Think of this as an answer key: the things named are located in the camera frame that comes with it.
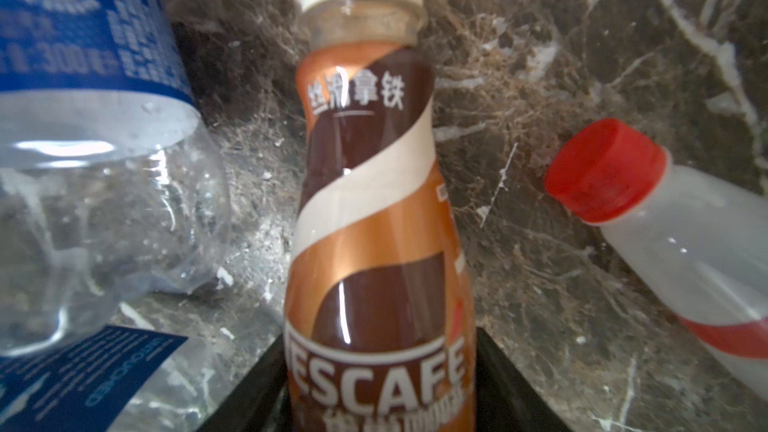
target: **marble countertop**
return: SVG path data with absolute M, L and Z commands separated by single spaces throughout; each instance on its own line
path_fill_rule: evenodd
M 166 0 L 233 206 L 220 279 L 118 320 L 211 342 L 239 380 L 280 333 L 305 157 L 293 0 Z M 768 408 L 544 193 L 547 164 L 618 117 L 758 193 L 766 0 L 426 0 L 435 136 L 478 325 L 575 432 L 764 430 Z

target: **white swirl stripe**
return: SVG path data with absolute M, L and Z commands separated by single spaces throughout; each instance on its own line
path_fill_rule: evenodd
M 296 223 L 292 260 L 324 237 L 416 192 L 436 159 L 430 98 L 416 123 L 399 139 L 304 205 Z

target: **clear plastic water bottle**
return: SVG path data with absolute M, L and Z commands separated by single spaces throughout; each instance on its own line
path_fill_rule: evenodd
M 223 167 L 160 0 L 0 0 L 0 354 L 210 279 Z
M 552 161 L 547 190 L 605 239 L 732 374 L 768 399 L 768 202 L 616 119 Z

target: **nescafe bottle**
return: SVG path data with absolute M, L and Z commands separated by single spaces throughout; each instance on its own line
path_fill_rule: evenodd
M 432 138 L 423 0 L 300 0 L 307 174 L 285 303 L 296 432 L 475 430 L 475 313 Z

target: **plastic bottle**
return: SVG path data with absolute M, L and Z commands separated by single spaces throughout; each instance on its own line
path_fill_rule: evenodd
M 160 0 L 0 0 L 0 355 L 213 277 L 230 206 Z
M 300 0 L 307 175 L 285 305 L 297 432 L 475 429 L 475 317 L 423 0 Z
M 0 430 L 192 432 L 231 389 L 203 339 L 109 325 L 67 347 L 0 358 Z
M 738 379 L 768 398 L 768 202 L 616 119 L 565 144 L 552 196 L 609 244 Z

